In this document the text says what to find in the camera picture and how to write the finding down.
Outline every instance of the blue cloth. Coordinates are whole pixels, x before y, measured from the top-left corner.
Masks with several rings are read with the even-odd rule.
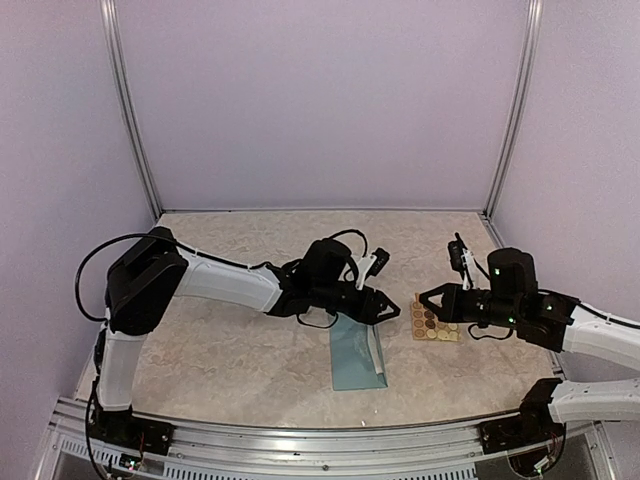
[[[376,342],[382,365],[382,373],[380,374],[376,374],[369,351],[367,328],[367,325],[358,323],[342,314],[339,314],[338,321],[331,327],[331,377],[334,390],[387,388],[377,327],[374,328],[376,329]]]

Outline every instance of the vertical metal post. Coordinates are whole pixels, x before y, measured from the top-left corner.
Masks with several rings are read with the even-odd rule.
[[[135,160],[136,168],[144,188],[144,193],[151,209],[151,213],[155,220],[162,215],[162,204],[160,203],[160,197],[151,174],[149,162],[142,145],[142,137],[140,135],[140,129],[138,128],[138,121],[133,110],[133,102],[131,101],[131,92],[129,91],[129,84],[127,81],[127,72],[125,69],[124,56],[122,52],[122,44],[120,42],[120,31],[118,29],[118,16],[116,12],[115,0],[100,0],[100,6],[102,10],[102,22],[104,24],[104,31],[107,38],[107,49],[109,51],[109,59],[111,60],[111,69],[113,70],[113,77],[115,79],[116,91],[118,93],[118,100],[120,102],[120,108],[122,110],[122,117],[124,119],[129,141],[131,143],[131,149],[133,151],[133,158]]]
[[[527,17],[527,27],[525,33],[524,44],[522,47],[522,55],[520,57],[520,69],[518,71],[518,79],[516,82],[516,91],[511,103],[511,111],[509,112],[509,120],[507,123],[507,131],[505,133],[502,147],[500,150],[500,158],[498,167],[493,177],[491,191],[487,204],[484,209],[489,222],[493,217],[504,187],[504,182],[511,163],[513,149],[516,144],[520,122],[522,121],[522,113],[527,99],[529,83],[531,80],[531,72],[533,71],[533,62],[538,45],[538,34],[540,32],[540,21],[542,17],[542,0],[529,0],[529,13]]]

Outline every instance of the beige table surface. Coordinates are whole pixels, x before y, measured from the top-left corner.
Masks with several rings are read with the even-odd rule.
[[[389,388],[334,392],[328,331],[248,308],[174,298],[149,335],[133,406],[183,419],[272,427],[361,427],[454,420],[517,408],[536,380],[552,376],[547,352],[515,338],[415,341],[410,302],[447,281],[447,243],[460,232],[484,263],[493,244],[473,213],[297,211],[167,214],[160,224],[214,255],[256,264],[299,258],[313,240],[361,229],[391,260],[368,285],[403,309],[379,326]],[[362,248],[346,236],[352,250]],[[87,398],[93,370],[78,389]]]

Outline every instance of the marble tabletop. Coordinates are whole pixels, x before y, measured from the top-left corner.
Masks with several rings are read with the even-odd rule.
[[[494,249],[475,213],[295,211],[165,214],[161,225],[191,245],[239,262],[299,258],[316,239],[358,228],[390,252],[367,281],[403,309],[379,326],[389,387],[334,392],[328,331],[294,318],[200,298],[174,298],[145,342],[136,371],[136,411],[215,423],[339,428],[457,420],[517,408],[539,378],[553,376],[548,353],[514,337],[458,343],[411,334],[415,292],[459,281],[447,243],[460,232],[476,258]],[[357,236],[343,237],[359,252]],[[80,381],[87,398],[93,370]]]

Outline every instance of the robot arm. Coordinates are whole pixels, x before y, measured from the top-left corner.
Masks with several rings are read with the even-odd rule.
[[[449,253],[452,267],[460,271],[451,244]],[[548,350],[583,353],[640,370],[640,323],[612,317],[577,298],[539,290],[528,253],[503,248],[492,252],[487,262],[490,289],[448,283],[423,293],[420,302],[443,322],[504,327]],[[438,304],[434,297],[440,295]],[[640,379],[539,380],[522,401],[519,415],[481,424],[484,450],[493,453],[560,436],[567,421],[639,420],[639,385]]]
[[[364,284],[388,260],[381,248],[358,257],[329,237],[313,242],[303,258],[282,267],[270,262],[242,265],[177,242],[167,228],[154,228],[107,274],[107,321],[94,359],[99,381],[92,436],[123,446],[139,442],[140,430],[150,438],[149,426],[131,416],[134,374],[147,335],[158,326],[174,296],[235,303],[275,317],[295,315],[298,321],[315,307],[375,325],[400,313],[383,292]],[[352,279],[341,279],[345,269]],[[161,437],[170,437],[168,429],[158,429],[165,432]],[[168,445],[168,441],[155,443],[163,445],[158,453]]]

